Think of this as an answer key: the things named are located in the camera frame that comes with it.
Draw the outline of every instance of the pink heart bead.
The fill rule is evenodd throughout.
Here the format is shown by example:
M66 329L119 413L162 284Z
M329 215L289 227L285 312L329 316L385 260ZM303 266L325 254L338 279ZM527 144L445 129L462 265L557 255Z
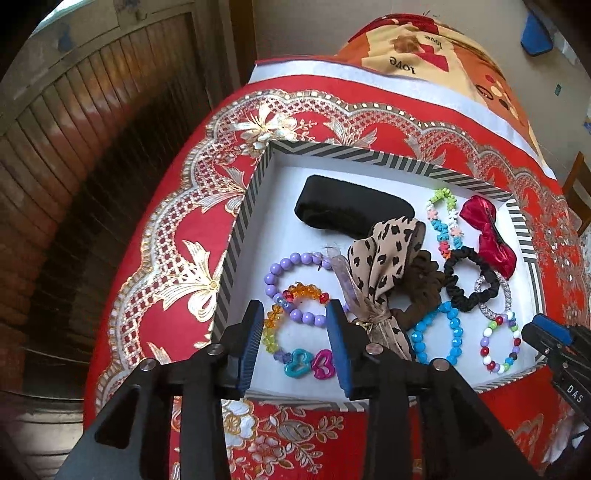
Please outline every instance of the pink heart bead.
M330 350L321 350L318 352L312 360L311 366L314 371L314 377L318 380L328 380L334 377L336 373Z

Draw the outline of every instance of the black scrunchie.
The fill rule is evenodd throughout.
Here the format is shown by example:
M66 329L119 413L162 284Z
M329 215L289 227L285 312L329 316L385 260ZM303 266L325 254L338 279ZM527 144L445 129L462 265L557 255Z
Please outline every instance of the black scrunchie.
M464 295L464 289L457 286L458 277L453 274L453 267L465 258L478 265L480 267L480 274L491 284L485 291L470 293L468 298ZM488 263L478 256L473 248L462 247L451 250L450 257L443 265L443 272L445 273L445 289L452 300L452 307L457 308L461 312L469 312L479 303L486 303L499 294L500 284L495 272Z

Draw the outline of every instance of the blue heart bead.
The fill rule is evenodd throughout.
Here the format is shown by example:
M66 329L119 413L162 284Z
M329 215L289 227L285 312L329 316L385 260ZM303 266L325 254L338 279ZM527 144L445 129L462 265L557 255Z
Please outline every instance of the blue heart bead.
M285 365L285 374L291 378L300 378L306 373L312 371L312 365L310 364L314 358L307 350L303 348L296 348L291 353L291 362Z

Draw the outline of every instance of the white box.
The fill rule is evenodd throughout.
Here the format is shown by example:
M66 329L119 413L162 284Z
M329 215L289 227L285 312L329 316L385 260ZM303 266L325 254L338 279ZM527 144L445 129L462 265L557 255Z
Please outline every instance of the white box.
M519 207L508 192L455 171L427 164L422 161L372 150L314 142L273 142L261 158L249 183L245 200L232 228L225 259L213 338L219 339L226 325L240 322L250 299L263 302L265 312L273 304L265 295L263 277L272 263L292 252L317 252L325 247L336 247L345 253L353 239L341 233L318 230L302 223L294 213L296 201L306 179L321 175L357 183L399 196L415 209L415 217L426 224L423 248L431 252L433 260L443 270L444 259L437 247L437 232L426 218L425 205L433 190L448 187L458 199L457 209L474 194L491 200L497 207L496 226L505 242L517 255L517 268L509 281L516 312L521 327L531 321L536 313L544 312L544 297L540 271L532 242ZM446 218L445 205L438 205L441 218ZM463 242L478 250L480 232L462 219ZM469 261L456 265L460 280L458 286L468 295L473 291L479 270ZM299 265L280 277L278 287L285 290L290 284L301 281L313 283L328 291L331 298L343 301L335 275L325 270ZM448 300L445 289L441 299ZM391 294L389 305L405 309L410 301L406 296ZM500 294L488 304L496 312L504 309L504 296ZM315 302L304 305L306 310L323 313L323 307ZM492 390L516 381L543 365L537 362L536 350L522 343L519 358L504 375L491 374L482 364L480 339L488 320L478 308L460 312L464 328L463 354L456 365L465 380L478 392ZM452 338L448 321L440 314L425 332L429 358L449 354ZM326 330L286 321L277 333L280 345L286 351L304 348L312 353L330 349ZM512 349L512 335L501 327L491 337L491 356L504 361ZM363 410L366 402L351 403L340 389L335 377L319 381L313 375L293 379L283 373L283 365L275 361L261 345L247 397L268 399L282 403L321 403L333 409Z

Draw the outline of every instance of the leopard print scrunchie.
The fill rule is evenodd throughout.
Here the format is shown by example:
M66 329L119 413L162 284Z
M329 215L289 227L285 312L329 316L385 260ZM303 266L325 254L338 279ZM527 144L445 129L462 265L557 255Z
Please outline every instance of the leopard print scrunchie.
M366 327L369 340L380 343L401 358L413 358L410 343L388 309L387 294L404 276L405 268L419 253L425 224L398 218L374 225L369 237L357 240L342 256L332 259L350 311Z

